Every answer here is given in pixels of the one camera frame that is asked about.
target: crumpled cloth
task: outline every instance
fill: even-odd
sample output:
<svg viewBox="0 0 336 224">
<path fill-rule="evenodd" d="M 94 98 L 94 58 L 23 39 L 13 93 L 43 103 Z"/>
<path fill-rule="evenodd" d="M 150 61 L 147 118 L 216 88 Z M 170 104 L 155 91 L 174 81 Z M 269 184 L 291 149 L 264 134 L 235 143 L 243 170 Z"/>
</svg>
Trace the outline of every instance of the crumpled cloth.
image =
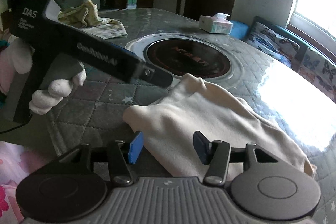
<svg viewBox="0 0 336 224">
<path fill-rule="evenodd" d="M 21 145 L 0 142 L 0 224 L 18 224 L 24 219 L 16 202 L 16 188 L 50 160 Z"/>
<path fill-rule="evenodd" d="M 91 0 L 78 7 L 70 7 L 60 12 L 58 20 L 103 39 L 127 35 L 124 25 L 115 19 L 99 17 L 98 8 Z"/>
<path fill-rule="evenodd" d="M 257 143 L 312 177 L 316 172 L 277 124 L 257 115 L 244 99 L 190 74 L 159 102 L 127 108 L 123 119 L 134 132 L 143 132 L 144 146 L 173 176 L 204 178 L 208 166 L 200 162 L 194 150 L 195 131 L 201 131 L 209 141 L 226 141 L 231 147 Z M 242 172 L 242 164 L 230 164 L 227 180 Z"/>
</svg>

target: star pattern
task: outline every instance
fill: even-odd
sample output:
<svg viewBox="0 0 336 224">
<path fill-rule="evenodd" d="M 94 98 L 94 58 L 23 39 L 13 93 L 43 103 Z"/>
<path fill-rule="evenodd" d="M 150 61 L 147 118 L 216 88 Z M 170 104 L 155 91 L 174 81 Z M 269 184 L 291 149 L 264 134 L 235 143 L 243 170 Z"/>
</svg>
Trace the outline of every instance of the star pattern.
<svg viewBox="0 0 336 224">
<path fill-rule="evenodd" d="M 125 104 L 127 104 L 128 102 L 133 103 L 133 97 L 127 97 L 127 96 L 125 96 L 125 98 L 122 99 L 122 101 L 123 101 Z"/>
</svg>

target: pink tissue box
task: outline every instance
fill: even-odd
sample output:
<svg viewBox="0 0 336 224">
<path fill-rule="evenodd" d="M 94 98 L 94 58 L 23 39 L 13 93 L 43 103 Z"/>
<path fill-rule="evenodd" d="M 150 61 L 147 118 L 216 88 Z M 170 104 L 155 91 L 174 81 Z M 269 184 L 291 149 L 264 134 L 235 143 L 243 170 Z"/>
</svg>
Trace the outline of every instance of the pink tissue box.
<svg viewBox="0 0 336 224">
<path fill-rule="evenodd" d="M 216 14 L 213 17 L 201 16 L 199 19 L 199 27 L 209 33 L 230 34 L 233 23 L 226 20 L 226 14 Z"/>
</svg>

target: white glove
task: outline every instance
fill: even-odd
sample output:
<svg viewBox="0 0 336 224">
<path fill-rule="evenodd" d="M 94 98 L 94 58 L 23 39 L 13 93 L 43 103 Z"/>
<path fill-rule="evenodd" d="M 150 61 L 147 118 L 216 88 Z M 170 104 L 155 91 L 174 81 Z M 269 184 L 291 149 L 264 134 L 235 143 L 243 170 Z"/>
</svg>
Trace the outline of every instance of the white glove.
<svg viewBox="0 0 336 224">
<path fill-rule="evenodd" d="M 32 68 L 32 50 L 22 39 L 11 35 L 10 45 L 0 52 L 0 91 L 7 95 L 15 72 L 27 73 Z M 50 83 L 48 90 L 34 92 L 29 108 L 40 115 L 47 113 L 57 105 L 63 97 L 72 91 L 73 85 L 83 85 L 86 72 L 83 70 L 72 78 L 72 81 L 60 79 Z"/>
</svg>

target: gloved finger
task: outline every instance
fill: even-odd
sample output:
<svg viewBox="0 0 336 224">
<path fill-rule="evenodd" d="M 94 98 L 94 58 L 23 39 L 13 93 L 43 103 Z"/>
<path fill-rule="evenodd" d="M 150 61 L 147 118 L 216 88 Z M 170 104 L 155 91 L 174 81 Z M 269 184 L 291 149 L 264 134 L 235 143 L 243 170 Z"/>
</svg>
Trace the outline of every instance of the gloved finger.
<svg viewBox="0 0 336 224">
<path fill-rule="evenodd" d="M 59 79 L 50 83 L 48 92 L 54 97 L 68 97 L 73 87 L 74 85 L 71 81 Z"/>
<path fill-rule="evenodd" d="M 40 108 L 40 107 L 37 107 L 36 105 L 34 105 L 33 101 L 30 101 L 30 102 L 29 102 L 29 109 L 30 109 L 31 111 L 33 111 L 34 113 L 36 113 L 36 114 L 44 115 L 44 114 L 46 114 L 49 110 L 51 110 L 52 107 Z"/>
<path fill-rule="evenodd" d="M 24 74 L 32 68 L 32 50 L 21 38 L 15 39 L 8 47 L 9 56 L 15 70 Z"/>
<path fill-rule="evenodd" d="M 77 73 L 73 78 L 72 81 L 76 86 L 83 86 L 84 81 L 86 80 L 86 71 L 83 69 L 81 72 Z"/>
<path fill-rule="evenodd" d="M 63 97 L 54 97 L 47 90 L 37 90 L 33 93 L 31 100 L 38 108 L 49 108 L 57 105 Z"/>
</svg>

